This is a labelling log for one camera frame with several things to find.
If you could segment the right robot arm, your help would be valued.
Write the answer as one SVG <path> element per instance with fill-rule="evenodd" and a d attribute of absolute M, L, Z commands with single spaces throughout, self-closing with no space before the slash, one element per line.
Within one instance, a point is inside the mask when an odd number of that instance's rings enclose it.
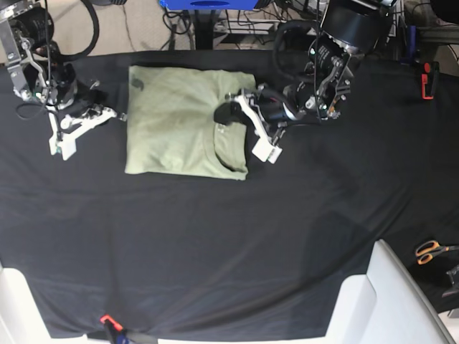
<path fill-rule="evenodd" d="M 52 134 L 51 155 L 68 160 L 77 151 L 77 139 L 111 119 L 127 115 L 105 104 L 99 81 L 78 80 L 72 63 L 93 51 L 100 23 L 91 1 L 84 1 L 93 25 L 89 45 L 81 52 L 63 54 L 53 40 L 55 22 L 46 1 L 2 1 L 1 45 L 19 108 L 33 107 L 46 113 Z"/>

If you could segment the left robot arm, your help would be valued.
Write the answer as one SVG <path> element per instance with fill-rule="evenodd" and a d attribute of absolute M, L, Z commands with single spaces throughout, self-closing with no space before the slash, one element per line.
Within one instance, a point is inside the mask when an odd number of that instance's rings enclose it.
<path fill-rule="evenodd" d="M 214 121 L 251 124 L 258 136 L 252 154 L 275 163 L 288 128 L 319 125 L 340 116 L 361 61 L 387 38 L 394 8 L 394 1 L 329 1 L 324 10 L 316 10 L 313 20 L 281 24 L 272 50 L 273 67 L 290 84 L 281 92 L 261 84 L 256 90 L 228 94 L 215 110 Z M 285 36 L 292 32 L 316 34 L 301 72 L 284 69 L 280 61 Z"/>

